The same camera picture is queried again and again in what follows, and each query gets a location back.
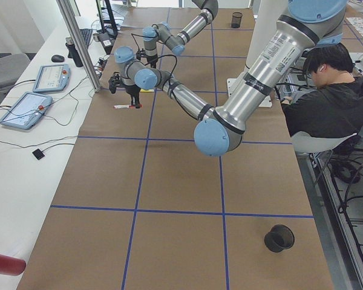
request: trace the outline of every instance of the red tube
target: red tube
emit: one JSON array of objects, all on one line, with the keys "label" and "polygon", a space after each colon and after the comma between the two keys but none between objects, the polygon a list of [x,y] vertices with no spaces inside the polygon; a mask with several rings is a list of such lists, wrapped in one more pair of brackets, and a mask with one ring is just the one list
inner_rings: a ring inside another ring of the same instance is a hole
[{"label": "red tube", "polygon": [[24,272],[25,261],[0,254],[0,274],[17,276]]}]

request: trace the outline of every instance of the person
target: person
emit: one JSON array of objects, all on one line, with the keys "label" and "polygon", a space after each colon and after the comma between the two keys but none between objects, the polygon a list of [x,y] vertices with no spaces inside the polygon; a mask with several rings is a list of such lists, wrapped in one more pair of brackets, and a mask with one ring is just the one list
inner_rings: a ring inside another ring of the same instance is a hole
[{"label": "person", "polygon": [[358,133],[363,126],[363,77],[353,77],[346,47],[339,43],[310,50],[304,72],[317,89],[281,102],[289,134],[341,138]]}]

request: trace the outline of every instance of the blue and white device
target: blue and white device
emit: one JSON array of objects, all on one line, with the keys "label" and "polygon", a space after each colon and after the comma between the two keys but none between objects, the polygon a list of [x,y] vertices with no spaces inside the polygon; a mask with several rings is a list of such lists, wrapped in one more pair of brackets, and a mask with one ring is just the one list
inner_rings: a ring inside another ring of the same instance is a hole
[{"label": "blue and white device", "polygon": [[53,98],[49,95],[25,92],[23,96],[4,114],[0,124],[29,130],[51,106]]},{"label": "blue and white device", "polygon": [[70,67],[67,64],[42,65],[33,92],[60,92],[67,86]]}]

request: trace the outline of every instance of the computer mouse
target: computer mouse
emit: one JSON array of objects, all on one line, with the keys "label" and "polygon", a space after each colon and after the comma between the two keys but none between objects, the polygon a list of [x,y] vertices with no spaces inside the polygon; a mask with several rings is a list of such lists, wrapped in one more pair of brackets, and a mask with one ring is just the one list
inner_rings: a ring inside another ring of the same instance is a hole
[{"label": "computer mouse", "polygon": [[52,62],[64,62],[65,61],[65,57],[64,56],[60,56],[59,54],[54,54],[51,57],[51,61]]}]

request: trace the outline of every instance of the blue end cap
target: blue end cap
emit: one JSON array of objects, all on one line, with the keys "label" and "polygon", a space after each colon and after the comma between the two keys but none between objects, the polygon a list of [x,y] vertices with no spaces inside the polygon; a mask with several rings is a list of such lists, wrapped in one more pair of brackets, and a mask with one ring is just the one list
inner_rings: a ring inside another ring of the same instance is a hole
[{"label": "blue end cap", "polygon": [[153,89],[157,84],[157,77],[149,68],[144,68],[134,76],[134,83],[142,89]]},{"label": "blue end cap", "polygon": [[180,44],[180,45],[175,46],[172,49],[172,53],[175,54],[176,56],[179,56],[184,52],[184,49],[185,49],[185,46]]},{"label": "blue end cap", "polygon": [[155,28],[153,28],[153,27],[150,27],[150,26],[148,26],[148,27],[145,27],[144,29],[143,29],[143,36],[144,36],[144,41],[151,41],[151,40],[153,40],[153,38],[155,38],[156,37],[156,31],[155,31]]},{"label": "blue end cap", "polygon": [[327,47],[329,45],[338,44],[338,43],[340,43],[342,38],[343,38],[342,33],[339,35],[335,35],[335,36],[325,37],[316,44],[316,47]]},{"label": "blue end cap", "polygon": [[194,140],[198,149],[208,156],[221,156],[229,150],[229,134],[214,119],[203,120],[196,126]]},{"label": "blue end cap", "polygon": [[163,21],[163,22],[160,22],[160,24],[163,24],[168,30],[170,30],[168,22]]},{"label": "blue end cap", "polygon": [[130,47],[118,47],[114,52],[117,63],[125,63],[134,58],[133,50]]},{"label": "blue end cap", "polygon": [[338,14],[348,0],[289,0],[288,9],[293,18],[305,23],[326,21]]}]

